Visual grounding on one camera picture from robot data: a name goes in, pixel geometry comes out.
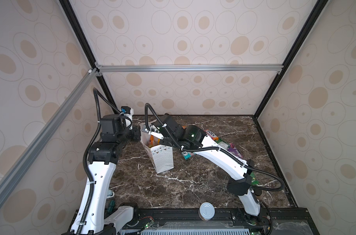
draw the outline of vent grille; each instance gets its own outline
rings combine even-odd
[[[121,235],[138,230],[121,230]],[[144,230],[141,235],[250,235],[248,229],[158,229]]]

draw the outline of black frame rail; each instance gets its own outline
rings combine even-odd
[[[73,31],[75,32],[75,35],[76,35],[85,55],[90,63],[90,66],[92,68],[97,69],[97,72],[99,74],[99,76],[97,76],[97,80],[98,80],[102,90],[104,91],[106,98],[112,105],[117,107],[117,105],[115,104],[115,101],[113,99],[113,96],[110,93],[109,87],[107,86],[107,84],[105,82],[105,79],[104,79],[102,73],[100,73],[98,70],[98,67],[96,64],[96,58],[93,55],[93,52],[90,48],[90,45],[88,44],[87,38],[84,35],[84,32],[83,32],[83,30],[80,26],[80,23],[75,15],[75,12],[73,11],[70,1],[69,0],[59,0],[59,2],[63,8],[64,13],[67,16],[68,21],[71,24]]]
[[[268,156],[269,156],[269,158],[270,158],[270,160],[272,162],[272,165],[273,165],[274,169],[277,172],[277,176],[284,180],[284,183],[285,183],[284,192],[285,192],[286,197],[288,198],[289,204],[291,206],[297,208],[298,204],[297,204],[296,200],[294,199],[293,194],[291,193],[291,190],[289,188],[288,182],[286,181],[286,179],[284,177],[284,174],[282,173],[282,170],[281,170],[281,168],[280,168],[280,166],[279,166],[279,164],[278,164],[278,162],[276,160],[276,157],[274,156],[274,154],[272,152],[272,149],[269,146],[269,143],[268,143],[267,139],[265,138],[264,132],[261,129],[259,121],[257,120],[257,118],[255,116],[252,117],[252,120],[255,123],[256,129],[258,130],[258,132],[260,134],[261,140],[263,141],[265,149],[267,150],[267,153],[268,153]]]
[[[302,47],[304,41],[306,40],[308,34],[312,30],[312,27],[314,26],[316,20],[320,16],[321,12],[323,11],[324,7],[326,6],[328,0],[318,0],[312,9],[310,15],[308,16],[305,24],[302,27],[302,30],[298,34],[297,39],[295,40],[293,46],[291,47],[288,55],[286,56],[284,63],[282,64],[284,67],[282,68],[281,72],[278,73],[271,86],[269,87],[268,91],[266,92],[263,100],[261,101],[258,109],[256,110],[254,116],[256,119],[259,118],[261,112],[264,110],[265,106],[267,105],[269,99],[272,97],[274,91],[278,87],[278,84],[280,83],[282,77],[288,70],[290,64],[293,62],[295,56],[297,55],[299,49]]]

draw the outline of black cable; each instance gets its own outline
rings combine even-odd
[[[83,167],[84,167],[84,171],[85,171],[86,175],[88,176],[89,182],[93,182],[94,178],[92,176],[91,171],[89,170],[88,163],[87,163],[88,152],[89,152],[89,149],[92,147],[93,143],[95,142],[98,134],[100,133],[100,129],[101,129],[101,124],[100,124],[101,111],[100,111],[100,102],[98,100],[98,97],[101,97],[101,99],[104,100],[117,114],[121,113],[117,109],[117,107],[112,105],[96,88],[93,88],[93,95],[95,97],[95,102],[96,102],[97,121],[98,121],[98,123],[97,123],[96,132],[93,135],[92,139],[90,140],[90,142],[89,142],[89,144],[88,144],[88,146],[87,146],[87,148],[86,148],[86,150],[84,152],[84,155],[83,155]],[[130,128],[130,126],[132,125],[131,119],[129,117],[127,117],[127,116],[123,116],[123,114],[121,114],[120,118],[121,119],[128,119],[131,122],[131,124],[127,128]],[[93,199],[94,190],[95,190],[95,184],[91,183],[89,185],[88,199],[87,199],[86,205],[84,207],[83,213],[81,214],[81,219],[80,219],[80,223],[81,224],[85,223],[85,220],[87,218],[88,210],[90,208],[90,204],[91,204],[92,199]],[[76,231],[76,234],[81,234],[82,228],[83,228],[83,225],[79,225],[78,229]]]
[[[162,127],[165,129],[165,131],[168,133],[168,135],[170,136],[171,138],[171,141],[172,141],[172,144],[173,144],[173,147],[175,148],[180,148],[180,145],[178,143],[178,140],[177,138],[175,137],[175,135],[173,135],[173,133],[171,133],[171,131],[166,127],[166,126],[163,126],[164,124],[162,123],[160,117],[157,115],[156,111],[154,111],[153,107],[149,104],[149,103],[146,103],[145,106],[144,106],[144,115],[145,115],[145,128],[147,130],[151,130],[149,128],[149,124],[148,124],[148,108],[149,110],[152,112],[152,114],[156,117],[157,121],[162,124]]]
[[[116,114],[120,114],[121,111],[119,111],[119,109],[117,107],[115,107],[112,103],[110,103],[97,89],[97,95],[105,101],[105,103],[107,103],[114,111]]]
[[[88,156],[89,149],[92,147],[92,145],[95,142],[95,140],[97,138],[97,135],[100,133],[100,129],[101,129],[101,124],[100,124],[101,111],[100,111],[100,102],[98,101],[97,92],[98,92],[97,89],[93,88],[93,95],[94,95],[95,101],[96,101],[97,120],[98,120],[97,129],[96,129],[96,132],[93,135],[92,139],[90,140],[90,142],[89,142],[89,144],[88,144],[88,146],[87,146],[87,148],[86,148],[86,150],[84,152],[84,155],[83,155],[83,167],[84,167],[84,171],[85,171],[86,175],[88,176],[89,182],[93,182],[95,180],[94,180],[94,178],[92,176],[91,171],[89,170],[88,163],[87,163],[87,156]],[[89,185],[89,193],[88,193],[87,202],[86,202],[84,210],[83,210],[83,212],[81,214],[81,219],[80,219],[81,225],[78,226],[76,234],[81,234],[81,230],[83,228],[83,224],[86,222],[86,218],[87,218],[88,210],[90,208],[90,204],[92,202],[94,190],[95,190],[95,184],[91,183]]]
[[[157,121],[159,121],[159,123],[162,124],[162,126],[163,126],[164,124],[161,122],[160,117],[154,111],[153,107],[149,103],[146,103],[145,107],[144,107],[145,127],[146,127],[146,129],[150,131],[150,128],[149,128],[149,125],[148,125],[148,109],[150,109],[152,114],[156,117]],[[180,144],[178,143],[178,140],[176,139],[175,135],[173,135],[171,133],[169,128],[167,128],[166,126],[165,127],[163,126],[163,128],[165,129],[165,131],[168,133],[169,137],[171,138],[171,142],[173,144],[173,147],[181,148]],[[270,176],[270,177],[276,179],[281,184],[278,188],[266,188],[266,187],[261,187],[261,186],[252,186],[250,189],[257,188],[257,189],[264,190],[264,191],[276,192],[276,191],[281,191],[281,190],[283,190],[285,188],[285,183],[281,178],[279,178],[279,177],[277,177],[277,176],[275,176],[275,175],[273,175],[271,173],[265,172],[263,170],[255,169],[253,167],[245,165],[237,157],[235,157],[234,155],[232,155],[230,152],[228,152],[227,150],[225,150],[223,148],[219,149],[218,147],[215,147],[215,146],[204,147],[204,148],[195,148],[195,149],[181,148],[181,151],[186,151],[186,152],[202,152],[202,151],[208,151],[208,150],[217,150],[217,151],[220,150],[221,152],[223,152],[227,156],[229,156],[231,159],[233,159],[236,163],[238,163],[241,167],[244,167],[244,168],[246,168],[248,170],[259,172],[259,173],[265,174],[267,176]]]
[[[267,205],[264,203],[264,202],[261,202],[261,204],[263,204],[264,205],[264,207],[267,209],[267,211],[268,211],[268,214],[269,214],[269,217],[270,217],[270,221],[269,221],[269,223],[270,223],[270,225],[269,225],[269,231],[268,231],[268,233],[266,233],[265,235],[270,235],[271,234],[271,232],[272,232],[272,229],[273,229],[273,219],[272,219],[272,214],[270,213],[270,211],[269,211],[269,208],[267,207]]]
[[[120,119],[127,119],[130,121],[130,124],[128,126],[125,126],[126,129],[124,129],[124,131],[126,131],[127,129],[129,129],[132,126],[132,120],[128,117],[128,116],[120,116]]]

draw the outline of green object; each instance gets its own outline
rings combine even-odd
[[[153,224],[154,224],[154,221],[151,220],[149,223],[147,223],[147,224],[145,225],[145,228],[147,229],[147,228],[151,227]]]
[[[186,152],[186,151],[182,152],[181,154],[186,160],[188,158],[190,158],[191,156],[194,156],[194,153],[189,153],[189,152]]]
[[[219,138],[218,140],[215,140],[216,143],[218,143],[222,148],[228,149],[230,148],[230,144],[226,143],[223,139]]]
[[[258,185],[259,181],[256,179],[255,174],[253,172],[251,172],[250,176],[252,177],[251,185]]]
[[[114,211],[114,208],[115,208],[115,201],[114,200],[111,200],[110,203],[109,203],[109,207],[107,209],[107,213],[108,214],[112,214],[113,211]]]

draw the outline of can lid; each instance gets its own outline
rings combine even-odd
[[[210,220],[214,216],[214,207],[209,202],[204,202],[200,206],[199,213],[204,219]]]

